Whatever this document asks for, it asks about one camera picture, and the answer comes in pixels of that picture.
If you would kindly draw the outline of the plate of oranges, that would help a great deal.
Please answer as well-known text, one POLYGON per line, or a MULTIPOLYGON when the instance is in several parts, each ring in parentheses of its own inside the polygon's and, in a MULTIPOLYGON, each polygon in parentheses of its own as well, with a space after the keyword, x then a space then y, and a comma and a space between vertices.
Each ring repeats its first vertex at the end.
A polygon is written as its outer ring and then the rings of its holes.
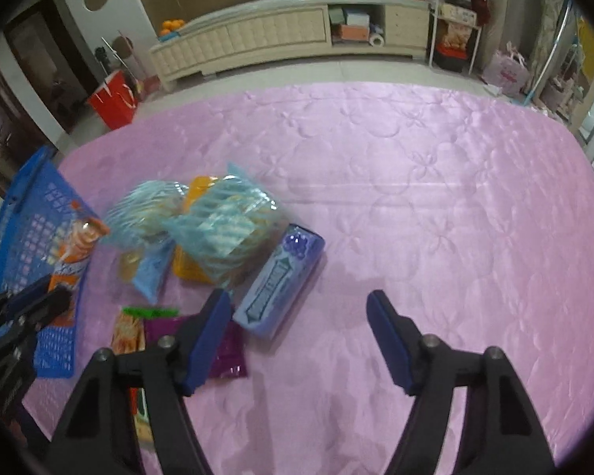
POLYGON ((169 34, 177 32, 185 25, 184 19, 169 19, 169 21, 163 21, 161 24, 161 30, 158 32, 158 36, 168 36, 169 34))

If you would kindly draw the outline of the orange cartoon snack bag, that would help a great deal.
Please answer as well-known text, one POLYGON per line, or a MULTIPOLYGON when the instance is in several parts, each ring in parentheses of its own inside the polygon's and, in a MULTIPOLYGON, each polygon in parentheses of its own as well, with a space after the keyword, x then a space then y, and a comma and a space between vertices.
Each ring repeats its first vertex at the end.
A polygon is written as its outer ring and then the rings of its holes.
POLYGON ((53 268, 48 292, 57 287, 65 287, 72 292, 66 311, 51 322, 52 326, 73 327, 76 322, 75 291, 86 272, 97 243, 110 233, 110 228, 98 217, 87 212, 78 201, 70 203, 72 221, 68 232, 62 239, 59 258, 53 268))

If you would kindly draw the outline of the cream television cabinet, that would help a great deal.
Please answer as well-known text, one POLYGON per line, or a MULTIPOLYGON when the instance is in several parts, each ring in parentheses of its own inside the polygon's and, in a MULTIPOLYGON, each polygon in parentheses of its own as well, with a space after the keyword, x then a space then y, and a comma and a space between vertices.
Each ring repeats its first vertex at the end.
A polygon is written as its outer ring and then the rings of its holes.
POLYGON ((195 18, 150 49, 162 86, 262 63, 376 55, 422 61, 430 12, 423 0, 257 0, 195 18))

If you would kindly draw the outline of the blue chewing gum pack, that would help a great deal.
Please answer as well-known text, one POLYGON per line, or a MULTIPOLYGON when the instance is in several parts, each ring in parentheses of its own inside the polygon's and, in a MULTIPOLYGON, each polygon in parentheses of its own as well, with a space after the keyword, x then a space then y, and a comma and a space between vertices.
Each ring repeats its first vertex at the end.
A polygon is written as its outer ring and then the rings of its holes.
POLYGON ((272 339, 321 260, 325 239, 289 224, 234 313, 244 330, 272 339))

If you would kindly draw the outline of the pink quilted tablecloth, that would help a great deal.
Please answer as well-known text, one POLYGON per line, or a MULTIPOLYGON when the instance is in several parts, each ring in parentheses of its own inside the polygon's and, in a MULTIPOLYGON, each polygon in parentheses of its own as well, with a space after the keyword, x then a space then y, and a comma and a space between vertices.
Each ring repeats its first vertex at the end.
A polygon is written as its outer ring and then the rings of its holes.
POLYGON ((249 374, 187 409, 218 474, 381 474, 412 401, 366 316, 383 289, 453 348, 502 348, 556 458, 594 420, 594 169, 534 110, 394 84, 225 95, 110 132, 61 163, 103 215, 146 180, 236 165, 326 248, 249 374))

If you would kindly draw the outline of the orange snack packet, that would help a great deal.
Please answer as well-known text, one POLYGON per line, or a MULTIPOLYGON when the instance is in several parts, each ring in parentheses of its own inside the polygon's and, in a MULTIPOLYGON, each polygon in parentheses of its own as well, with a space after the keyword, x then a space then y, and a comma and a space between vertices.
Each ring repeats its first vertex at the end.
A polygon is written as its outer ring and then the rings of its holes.
MULTIPOLYGON (((192 205, 217 182, 214 176, 197 176, 188 186, 187 196, 183 200, 181 211, 184 215, 192 205)), ((198 231, 186 220, 180 227, 181 238, 176 239, 176 248, 172 257, 172 272, 179 279, 187 282, 211 284, 212 280, 198 263, 198 231)))

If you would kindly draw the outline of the cracker packet green ends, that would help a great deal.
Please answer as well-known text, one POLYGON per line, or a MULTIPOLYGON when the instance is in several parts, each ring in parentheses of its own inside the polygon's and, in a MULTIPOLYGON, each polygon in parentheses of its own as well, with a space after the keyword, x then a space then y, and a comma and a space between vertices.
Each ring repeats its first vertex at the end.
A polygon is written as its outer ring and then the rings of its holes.
MULTIPOLYGON (((177 316, 179 314, 177 309, 167 308, 123 308, 121 312, 139 317, 139 319, 142 319, 142 323, 145 319, 177 316)), ((138 386, 132 387, 128 394, 131 400, 131 416, 133 416, 136 434, 141 446, 153 444, 145 392, 145 366, 147 365, 149 355, 143 354, 143 351, 120 355, 121 357, 134 357, 134 360, 131 360, 128 364, 128 373, 129 380, 131 382, 137 382, 138 386)))

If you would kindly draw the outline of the purple snack packet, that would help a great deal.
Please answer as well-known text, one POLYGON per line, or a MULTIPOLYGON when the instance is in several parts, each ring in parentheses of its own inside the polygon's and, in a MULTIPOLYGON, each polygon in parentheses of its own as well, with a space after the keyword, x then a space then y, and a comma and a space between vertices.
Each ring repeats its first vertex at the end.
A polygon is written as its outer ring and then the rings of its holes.
MULTIPOLYGON (((146 345, 155 343, 159 338, 178 331, 187 319, 185 315, 154 317, 143 321, 146 345)), ((242 329, 234 322, 230 322, 225 330, 223 339, 217 348, 217 355, 212 362, 209 378, 211 380, 232 380, 246 378, 248 369, 242 329)))

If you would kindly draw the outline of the red paper bag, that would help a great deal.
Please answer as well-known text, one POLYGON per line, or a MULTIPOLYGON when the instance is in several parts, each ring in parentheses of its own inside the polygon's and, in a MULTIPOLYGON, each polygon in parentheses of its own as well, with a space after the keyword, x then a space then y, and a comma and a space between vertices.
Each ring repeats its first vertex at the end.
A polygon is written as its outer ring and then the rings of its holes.
POLYGON ((137 110, 137 100, 121 70, 109 74, 88 98, 89 105, 110 130, 130 124, 137 110))

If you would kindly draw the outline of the blue plastic basket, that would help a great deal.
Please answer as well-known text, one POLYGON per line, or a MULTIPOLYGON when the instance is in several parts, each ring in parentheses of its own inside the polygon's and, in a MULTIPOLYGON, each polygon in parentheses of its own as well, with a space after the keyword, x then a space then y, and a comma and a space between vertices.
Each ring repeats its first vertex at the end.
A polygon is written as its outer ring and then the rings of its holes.
MULTIPOLYGON (((96 216, 42 147, 15 174, 0 209, 0 291, 24 289, 51 275, 72 221, 70 203, 96 216)), ((75 371, 80 296, 73 327, 49 325, 38 333, 34 367, 40 378, 71 378, 75 371)))

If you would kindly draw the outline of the small blue cake packet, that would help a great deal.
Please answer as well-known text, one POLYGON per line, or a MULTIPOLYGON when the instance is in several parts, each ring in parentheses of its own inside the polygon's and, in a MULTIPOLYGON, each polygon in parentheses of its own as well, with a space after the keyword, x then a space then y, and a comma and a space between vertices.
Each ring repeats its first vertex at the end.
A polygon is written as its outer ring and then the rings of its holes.
POLYGON ((149 304, 156 306, 170 270, 174 249, 175 244, 166 241, 154 249, 122 252, 118 268, 120 279, 131 283, 149 304))

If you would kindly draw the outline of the pink shopping bag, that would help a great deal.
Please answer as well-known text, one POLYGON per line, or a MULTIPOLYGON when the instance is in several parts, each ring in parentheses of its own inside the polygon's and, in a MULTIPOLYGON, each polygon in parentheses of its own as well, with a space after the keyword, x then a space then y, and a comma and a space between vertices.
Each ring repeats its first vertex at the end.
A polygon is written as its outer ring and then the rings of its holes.
POLYGON ((530 73, 525 57, 511 43, 505 44, 504 49, 498 49, 482 72, 482 81, 490 86, 501 89, 508 97, 516 97, 526 82, 530 73))

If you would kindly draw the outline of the light blue striped bag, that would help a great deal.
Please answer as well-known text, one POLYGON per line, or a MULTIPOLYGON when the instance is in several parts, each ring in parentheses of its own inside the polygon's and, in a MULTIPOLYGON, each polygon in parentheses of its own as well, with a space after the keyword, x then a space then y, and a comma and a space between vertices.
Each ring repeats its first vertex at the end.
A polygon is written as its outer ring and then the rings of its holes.
POLYGON ((187 192, 188 186, 178 181, 139 183, 106 213, 105 242, 121 250, 148 250, 167 241, 164 223, 181 213, 187 192))
POLYGON ((199 234, 198 263, 222 289, 238 285, 262 263, 288 225, 280 201, 232 163, 186 215, 164 223, 173 240, 181 238, 180 227, 186 220, 199 234))

